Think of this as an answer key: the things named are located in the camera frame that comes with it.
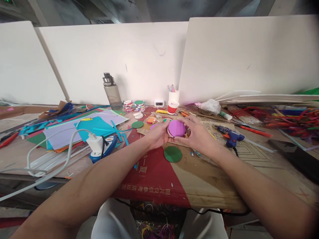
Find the black cable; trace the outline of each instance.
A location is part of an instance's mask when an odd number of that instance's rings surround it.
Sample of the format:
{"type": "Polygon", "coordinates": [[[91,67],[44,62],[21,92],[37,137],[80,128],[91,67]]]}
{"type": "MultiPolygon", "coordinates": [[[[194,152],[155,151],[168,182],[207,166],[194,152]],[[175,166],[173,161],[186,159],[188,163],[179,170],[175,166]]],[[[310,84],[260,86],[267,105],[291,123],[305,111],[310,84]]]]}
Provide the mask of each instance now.
{"type": "MultiPolygon", "coordinates": [[[[148,211],[139,209],[139,208],[137,208],[137,207],[135,207],[135,206],[132,206],[132,205],[128,204],[127,202],[124,202],[124,201],[122,201],[122,200],[120,200],[120,199],[115,199],[115,200],[118,201],[118,202],[120,202],[120,203],[125,204],[126,206],[130,207],[131,209],[133,209],[133,210],[135,210],[135,211],[144,212],[144,213],[149,214],[149,215],[152,215],[152,216],[160,216],[160,215],[161,215],[161,214],[155,215],[155,214],[153,214],[153,213],[151,213],[151,212],[148,212],[148,211]]],[[[194,211],[194,212],[196,212],[197,214],[200,214],[200,215],[204,215],[205,213],[207,213],[207,212],[210,211],[210,212],[215,212],[215,213],[219,213],[219,214],[227,215],[227,216],[247,216],[247,215],[251,212],[249,208],[248,208],[245,212],[243,212],[243,213],[223,212],[223,211],[218,211],[218,210],[214,210],[214,209],[207,209],[207,210],[204,211],[204,212],[198,212],[198,211],[196,211],[195,209],[190,208],[190,207],[187,208],[187,211],[188,211],[188,210],[192,210],[192,211],[194,211]]]]}
{"type": "Polygon", "coordinates": [[[235,151],[235,153],[236,153],[236,156],[239,158],[236,147],[233,147],[233,149],[234,149],[234,151],[235,151]]]}
{"type": "Polygon", "coordinates": [[[107,142],[105,141],[104,136],[102,136],[102,140],[103,140],[103,146],[102,146],[102,153],[101,153],[101,158],[100,158],[100,160],[101,160],[102,157],[103,157],[103,154],[104,154],[104,146],[105,146],[105,144],[107,143],[107,142]]]}

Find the purple foam ball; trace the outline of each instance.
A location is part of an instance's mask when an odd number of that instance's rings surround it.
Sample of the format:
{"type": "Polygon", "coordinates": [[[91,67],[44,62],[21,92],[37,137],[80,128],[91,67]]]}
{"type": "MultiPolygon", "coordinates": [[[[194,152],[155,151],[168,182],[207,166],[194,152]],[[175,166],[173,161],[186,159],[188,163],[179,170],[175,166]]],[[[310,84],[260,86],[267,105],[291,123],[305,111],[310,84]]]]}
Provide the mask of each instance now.
{"type": "Polygon", "coordinates": [[[185,125],[178,120],[173,120],[168,126],[168,130],[173,137],[180,136],[182,137],[186,133],[185,125]]]}

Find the hand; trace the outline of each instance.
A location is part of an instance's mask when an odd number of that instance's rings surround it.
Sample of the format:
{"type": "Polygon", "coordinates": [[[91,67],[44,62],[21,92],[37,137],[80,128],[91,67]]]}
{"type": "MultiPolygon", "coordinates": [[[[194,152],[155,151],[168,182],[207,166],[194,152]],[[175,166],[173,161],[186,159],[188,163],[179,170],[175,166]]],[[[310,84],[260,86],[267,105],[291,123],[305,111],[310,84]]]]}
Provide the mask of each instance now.
{"type": "Polygon", "coordinates": [[[156,149],[163,144],[170,142],[173,138],[168,136],[166,128],[168,127],[170,121],[167,120],[164,123],[160,123],[154,127],[143,139],[147,142],[148,150],[156,149]]]}
{"type": "Polygon", "coordinates": [[[210,156],[209,153],[211,153],[212,149],[220,149],[222,147],[195,116],[190,115],[186,118],[178,118],[177,120],[183,122],[186,125],[186,128],[190,128],[190,135],[188,138],[175,137],[175,142],[179,141],[186,144],[190,148],[195,149],[208,157],[210,156]]]}

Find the small digital clock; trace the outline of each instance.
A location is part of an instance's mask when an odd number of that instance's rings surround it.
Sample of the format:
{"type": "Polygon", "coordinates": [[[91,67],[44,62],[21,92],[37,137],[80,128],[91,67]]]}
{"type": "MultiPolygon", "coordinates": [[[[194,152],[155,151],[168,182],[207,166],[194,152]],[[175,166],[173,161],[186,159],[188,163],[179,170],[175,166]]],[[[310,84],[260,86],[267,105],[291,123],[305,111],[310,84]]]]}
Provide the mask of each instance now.
{"type": "Polygon", "coordinates": [[[164,102],[164,100],[154,100],[154,106],[155,107],[164,107],[165,102],[164,102]]]}

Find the blue glue gun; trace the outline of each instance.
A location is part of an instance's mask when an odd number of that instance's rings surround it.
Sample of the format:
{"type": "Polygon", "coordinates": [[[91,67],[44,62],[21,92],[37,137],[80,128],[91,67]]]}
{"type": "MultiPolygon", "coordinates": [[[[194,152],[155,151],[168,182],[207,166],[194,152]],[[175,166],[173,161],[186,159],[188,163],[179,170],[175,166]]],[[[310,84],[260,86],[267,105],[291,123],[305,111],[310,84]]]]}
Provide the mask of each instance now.
{"type": "Polygon", "coordinates": [[[238,134],[231,129],[224,127],[224,126],[217,126],[217,130],[223,134],[228,140],[226,142],[227,148],[234,148],[237,146],[237,141],[244,140],[245,136],[242,134],[238,134]]]}

